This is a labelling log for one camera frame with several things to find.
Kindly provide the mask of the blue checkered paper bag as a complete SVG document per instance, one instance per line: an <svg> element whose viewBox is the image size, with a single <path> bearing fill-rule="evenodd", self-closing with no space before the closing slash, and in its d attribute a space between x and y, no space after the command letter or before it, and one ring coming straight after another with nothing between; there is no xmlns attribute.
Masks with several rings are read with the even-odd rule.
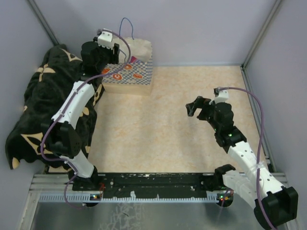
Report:
<svg viewBox="0 0 307 230"><path fill-rule="evenodd" d="M102 72L112 73L103 77L102 85L108 93L148 96L153 82L153 48L148 40L113 36L112 42L119 44L118 64L109 64Z"/></svg>

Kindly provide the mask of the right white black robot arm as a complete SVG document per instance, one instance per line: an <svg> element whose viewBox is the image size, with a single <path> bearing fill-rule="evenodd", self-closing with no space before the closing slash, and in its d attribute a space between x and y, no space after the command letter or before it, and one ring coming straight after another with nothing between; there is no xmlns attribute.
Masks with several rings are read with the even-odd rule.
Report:
<svg viewBox="0 0 307 230"><path fill-rule="evenodd" d="M244 199L254 211L258 223L266 230L276 228L297 217L298 193L293 187L286 188L261 162L246 137L234 125L232 106L225 100L197 97L186 104L188 116L194 116L197 109L199 120L207 121L215 131L220 147L241 167L245 176L231 165L215 170L217 188L232 189Z"/></svg>

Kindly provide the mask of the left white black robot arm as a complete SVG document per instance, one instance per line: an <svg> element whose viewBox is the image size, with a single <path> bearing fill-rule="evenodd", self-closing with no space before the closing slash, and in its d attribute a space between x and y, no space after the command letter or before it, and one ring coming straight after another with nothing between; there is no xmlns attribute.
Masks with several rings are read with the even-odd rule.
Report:
<svg viewBox="0 0 307 230"><path fill-rule="evenodd" d="M68 98L52 116L49 123L42 123L43 138L40 145L42 157L47 161L62 161L73 171L72 181L77 188L95 190L99 184L97 168L82 150L82 140L76 131L80 114L94 96L93 81L101 77L108 64L119 61L119 44L103 46L97 41L82 45L82 63L77 72Z"/></svg>

